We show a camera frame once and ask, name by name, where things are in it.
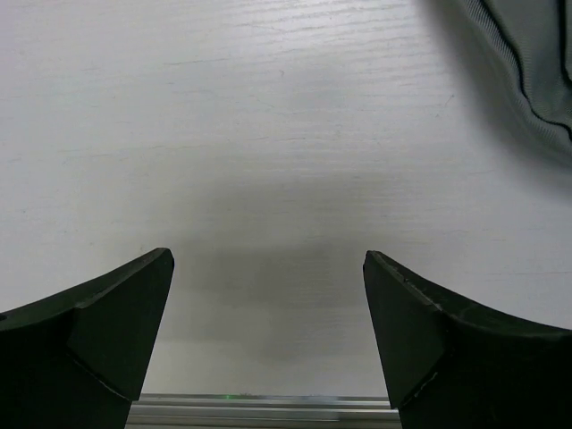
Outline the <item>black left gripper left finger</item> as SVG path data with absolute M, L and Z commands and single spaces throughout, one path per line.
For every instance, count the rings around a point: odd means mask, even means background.
M 174 271 L 156 248 L 1 314 L 3 428 L 123 428 L 142 392 Z

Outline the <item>grey pleated skirt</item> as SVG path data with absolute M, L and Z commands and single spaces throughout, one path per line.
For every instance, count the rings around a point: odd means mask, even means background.
M 571 3 L 425 1 L 477 112 L 527 164 L 571 167 Z

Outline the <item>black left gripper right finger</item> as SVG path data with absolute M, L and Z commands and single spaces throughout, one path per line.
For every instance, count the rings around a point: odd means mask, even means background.
M 378 251 L 363 276 L 403 427 L 570 427 L 570 330 L 487 307 Z

